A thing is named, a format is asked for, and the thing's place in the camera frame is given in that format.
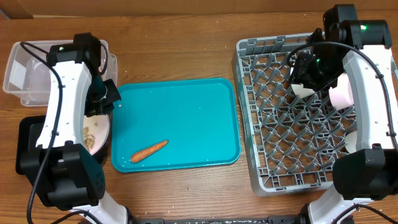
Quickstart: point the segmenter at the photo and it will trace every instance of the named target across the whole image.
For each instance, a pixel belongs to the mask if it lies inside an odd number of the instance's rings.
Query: teal tray
[[[127,84],[113,110],[112,163],[120,172],[234,163],[241,153],[232,84],[224,78]],[[131,156],[169,143],[133,164]]]

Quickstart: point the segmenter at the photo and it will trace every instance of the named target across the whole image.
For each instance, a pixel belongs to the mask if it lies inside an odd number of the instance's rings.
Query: clear plastic container
[[[31,41],[29,43],[49,51],[51,46],[72,43],[72,40],[45,40]],[[101,42],[108,49],[108,68],[103,75],[103,80],[113,79],[115,85],[118,84],[118,60],[115,55],[109,52],[108,43]],[[24,106],[47,106],[50,97],[50,70],[36,58],[27,53],[16,42],[12,46],[4,83],[2,89],[6,93],[11,93],[21,99]],[[33,53],[45,60],[45,54],[41,51],[29,47]],[[101,50],[101,62],[105,60],[105,50]]]

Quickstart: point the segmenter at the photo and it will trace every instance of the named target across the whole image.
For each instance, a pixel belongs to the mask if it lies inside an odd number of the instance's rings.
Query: white bowl
[[[109,134],[109,116],[108,115],[96,115],[87,118],[84,117],[83,128],[88,127],[88,134],[92,134],[95,137],[95,143],[91,150],[88,150],[91,155],[94,155],[100,150]]]

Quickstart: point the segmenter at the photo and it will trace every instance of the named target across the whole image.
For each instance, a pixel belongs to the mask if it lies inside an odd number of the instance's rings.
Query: black container
[[[42,132],[43,125],[45,121],[45,115],[41,116],[30,116],[22,119],[19,123],[19,134],[18,134],[18,146],[17,146],[17,157],[15,170],[18,174],[24,175],[21,165],[20,158],[23,152],[27,152],[29,150],[29,146],[34,148],[36,145],[36,141]],[[105,140],[101,149],[99,149],[93,157],[99,164],[103,164],[106,158],[106,146],[108,145],[108,139]]]

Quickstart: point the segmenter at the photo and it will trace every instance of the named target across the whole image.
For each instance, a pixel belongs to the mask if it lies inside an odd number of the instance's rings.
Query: wooden table
[[[118,57],[118,85],[125,83],[225,77],[233,81],[231,59],[237,41],[250,37],[313,32],[323,27],[322,12],[230,14],[217,16],[95,17],[0,21],[0,73],[6,69],[12,45],[23,40],[72,39],[91,32],[107,40]],[[360,19],[385,19],[393,43],[398,43],[398,12],[358,12]],[[398,58],[398,44],[393,45]],[[45,114],[0,91],[0,223],[26,223],[32,187],[15,172],[18,126],[22,118]],[[243,124],[239,120],[243,142]],[[103,166],[106,189],[137,218],[239,218],[296,214],[322,191],[257,197],[250,186],[246,153],[230,166],[122,174],[110,156]],[[372,203],[398,220],[398,197]],[[67,212],[44,207],[36,198],[35,223],[50,223]],[[379,216],[355,212],[357,223],[383,223]],[[73,217],[65,223],[76,223]]]

